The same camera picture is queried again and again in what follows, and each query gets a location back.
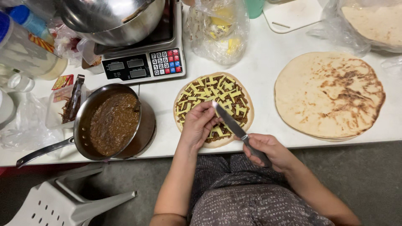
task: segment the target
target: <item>digital scale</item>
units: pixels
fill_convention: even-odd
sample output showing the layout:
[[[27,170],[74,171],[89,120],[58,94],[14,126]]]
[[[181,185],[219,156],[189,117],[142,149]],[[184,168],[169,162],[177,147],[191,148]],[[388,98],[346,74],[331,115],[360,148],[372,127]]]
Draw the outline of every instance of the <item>digital scale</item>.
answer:
[[[128,84],[184,76],[181,10],[179,0],[166,0],[159,24],[144,40],[124,47],[96,44],[94,53],[102,55],[108,83]]]

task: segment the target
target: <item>knife handle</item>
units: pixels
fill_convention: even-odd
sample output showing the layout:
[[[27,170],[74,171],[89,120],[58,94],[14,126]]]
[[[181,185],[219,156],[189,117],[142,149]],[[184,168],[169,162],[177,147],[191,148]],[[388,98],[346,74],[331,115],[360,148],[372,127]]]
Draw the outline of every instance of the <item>knife handle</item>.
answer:
[[[251,154],[259,159],[261,159],[261,161],[264,163],[264,167],[265,168],[269,168],[272,167],[272,162],[269,160],[269,158],[267,157],[267,155],[265,153],[263,153],[262,151],[259,151],[255,148],[253,148],[250,143],[248,142],[248,139],[244,139],[243,140],[244,144],[246,145],[246,147],[250,150]]]

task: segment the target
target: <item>person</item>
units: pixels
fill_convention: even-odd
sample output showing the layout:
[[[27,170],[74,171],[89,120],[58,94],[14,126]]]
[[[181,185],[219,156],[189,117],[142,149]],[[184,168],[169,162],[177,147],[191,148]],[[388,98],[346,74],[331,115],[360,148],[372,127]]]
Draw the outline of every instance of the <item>person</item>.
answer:
[[[357,216],[274,136],[249,134],[272,168],[252,156],[197,156],[221,121],[211,102],[191,109],[150,226],[360,225]]]

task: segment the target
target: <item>blue bottle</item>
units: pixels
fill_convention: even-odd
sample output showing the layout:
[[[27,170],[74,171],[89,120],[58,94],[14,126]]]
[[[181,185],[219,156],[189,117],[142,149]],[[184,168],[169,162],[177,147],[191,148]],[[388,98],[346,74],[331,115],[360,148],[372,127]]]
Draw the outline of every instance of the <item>blue bottle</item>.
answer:
[[[7,10],[12,19],[25,29],[53,45],[54,40],[46,27],[46,22],[33,14],[25,5],[19,5]]]

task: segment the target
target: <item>chair leg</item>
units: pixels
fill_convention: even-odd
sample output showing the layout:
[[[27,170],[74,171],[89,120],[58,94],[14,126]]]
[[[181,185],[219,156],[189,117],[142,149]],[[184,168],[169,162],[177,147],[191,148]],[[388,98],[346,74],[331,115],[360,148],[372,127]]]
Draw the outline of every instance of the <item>chair leg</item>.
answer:
[[[137,191],[115,195],[106,199],[96,200],[89,203],[80,203],[71,218],[76,222],[84,222],[111,208],[118,206],[137,196]]]
[[[91,222],[92,218],[89,218],[88,220],[84,221],[81,226],[88,226],[89,223]]]
[[[76,174],[70,174],[70,175],[58,177],[54,181],[58,186],[60,186],[63,190],[65,190],[67,193],[69,193],[76,200],[78,200],[80,202],[88,202],[87,199],[85,199],[85,198],[81,197],[80,195],[75,194],[75,192],[71,191],[70,188],[65,185],[65,182],[77,180],[77,179],[80,179],[83,177],[87,177],[87,176],[90,176],[93,174],[100,173],[102,171],[103,171],[103,168],[98,168],[98,169],[94,169],[94,170],[90,170],[90,171],[85,171],[85,172],[80,172],[80,173],[76,173]]]

